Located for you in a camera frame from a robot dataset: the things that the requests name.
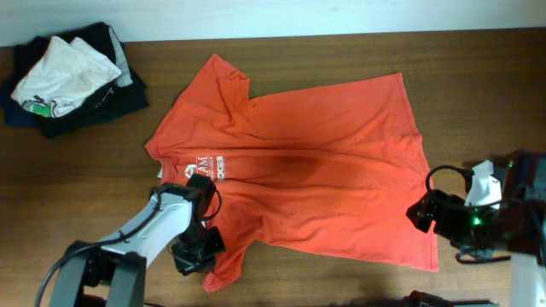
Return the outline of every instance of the t-shirt hem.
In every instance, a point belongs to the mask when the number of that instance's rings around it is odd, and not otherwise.
[[[404,110],[406,112],[406,117],[408,119],[409,128],[411,129],[411,132],[416,135],[420,136],[421,133],[417,130],[417,125],[415,124],[415,117],[413,115],[413,112],[411,111],[411,105],[410,105],[410,99],[408,98],[408,93],[406,93],[406,89],[404,86],[404,79],[401,72],[396,73],[396,79],[398,82],[398,90],[400,93],[400,96],[402,97],[402,101],[404,103]],[[428,173],[430,171],[430,167],[427,163],[427,158],[425,157],[425,153],[422,148],[415,148],[414,150],[417,154],[417,157],[419,158],[419,161],[421,162],[423,170]],[[428,235],[430,237],[431,245],[430,245],[430,270],[433,272],[439,271],[439,263],[438,263],[438,242],[437,237],[434,234],[432,230],[428,232]]]

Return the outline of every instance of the wooden table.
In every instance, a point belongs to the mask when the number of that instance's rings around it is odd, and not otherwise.
[[[12,52],[0,49],[0,80]],[[70,243],[101,238],[141,210],[160,168],[143,144],[212,53],[252,79],[251,96],[402,72],[431,166],[546,151],[546,29],[128,43],[128,60],[149,86],[148,109],[55,140],[0,124],[2,305],[31,305]],[[449,172],[435,183],[463,195]],[[455,252],[439,239],[435,274],[257,242],[242,278],[214,294],[201,289],[203,275],[183,278],[162,252],[145,297],[166,306],[326,306],[418,289],[508,305],[509,264],[462,266]]]

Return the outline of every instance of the white print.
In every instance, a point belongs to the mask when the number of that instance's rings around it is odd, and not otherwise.
[[[186,177],[190,178],[194,173],[208,176],[214,182],[225,181],[225,162],[223,156],[217,156],[217,167],[214,168],[214,157],[196,157],[194,165],[188,165],[186,167]]]
[[[216,157],[217,166],[218,166],[218,181],[222,182],[225,180],[225,166],[224,166],[224,157],[218,156]]]
[[[195,169],[197,168],[197,165],[188,165],[186,167],[186,177],[190,178],[195,173]]]

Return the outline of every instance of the folded clothes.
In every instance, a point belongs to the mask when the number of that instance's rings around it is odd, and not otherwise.
[[[122,46],[111,26],[100,22],[57,36],[66,42],[72,42],[75,38],[83,39],[90,47],[115,63],[121,75],[98,88],[80,107],[62,117],[45,118],[34,115],[39,129],[48,138],[85,126],[105,123],[148,106],[144,95],[146,84],[129,68]],[[48,46],[49,39],[41,37],[15,46],[14,78],[17,84],[40,61]]]
[[[405,216],[429,171],[402,74],[248,99],[250,79],[214,55],[146,145],[162,182],[217,183],[226,252],[205,281],[241,276],[254,240],[438,270],[436,236]],[[218,209],[211,205],[207,215]]]
[[[45,55],[17,84],[11,97],[29,112],[61,117],[117,78],[121,70],[83,39],[70,44],[53,36]]]

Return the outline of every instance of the black cable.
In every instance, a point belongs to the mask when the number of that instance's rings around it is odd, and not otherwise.
[[[459,210],[459,211],[483,211],[484,209],[486,209],[486,208],[488,208],[490,206],[499,205],[504,201],[507,201],[507,200],[502,199],[502,200],[494,201],[494,202],[489,203],[489,204],[477,205],[477,206],[454,206],[454,205],[448,204],[448,203],[442,203],[441,206],[446,207],[446,208],[450,208],[450,209],[453,209],[453,210]]]
[[[38,290],[38,294],[36,295],[36,301],[35,301],[34,306],[35,307],[40,307],[40,304],[42,302],[42,297],[44,296],[44,293],[45,293],[45,288],[48,286],[48,283],[51,280],[51,277],[53,277],[53,274],[61,266],[63,266],[68,260],[70,260],[71,258],[74,258],[74,257],[76,257],[76,256],[78,256],[78,255],[80,255],[80,254],[82,254],[84,252],[90,251],[90,250],[95,249],[95,248],[100,248],[101,246],[107,246],[107,245],[112,245],[112,244],[123,242],[123,241],[129,239],[130,237],[132,237],[138,231],[140,231],[144,226],[146,226],[146,224],[149,223],[149,221],[151,221],[152,218],[155,217],[155,215],[157,214],[157,212],[161,208],[161,191],[160,191],[159,188],[156,188],[156,187],[153,187],[152,190],[154,191],[154,193],[157,194],[157,202],[155,203],[154,209],[148,215],[148,217],[146,217],[145,220],[143,220],[138,226],[136,226],[129,233],[127,233],[125,235],[121,235],[117,239],[99,241],[99,242],[92,243],[92,244],[90,244],[88,246],[81,247],[81,248],[77,249],[76,251],[70,252],[67,255],[60,258],[59,260],[57,260],[57,262],[55,264],[53,264],[53,266],[49,270],[48,274],[45,276],[44,281],[42,281],[42,285],[40,286],[40,288]]]
[[[432,189],[430,188],[430,179],[431,179],[431,177],[434,175],[435,172],[440,171],[440,170],[456,171],[465,178],[468,175],[473,175],[473,171],[465,170],[465,169],[455,167],[455,166],[452,166],[452,165],[440,165],[440,166],[434,167],[431,171],[428,172],[427,179],[425,180],[425,185],[427,186],[427,192],[430,193],[430,191],[432,191]]]
[[[182,257],[179,257],[177,255],[174,254],[174,252],[172,251],[172,246],[168,246],[167,247],[167,251],[171,254],[171,256],[173,256],[176,260],[179,260],[179,261],[182,261],[183,263],[189,265],[189,266],[194,266],[194,264],[192,264],[190,261],[182,258]]]
[[[210,217],[203,217],[204,222],[212,220],[220,212],[220,209],[222,209],[222,196],[220,196],[218,190],[216,190],[216,194],[218,195],[218,209]]]

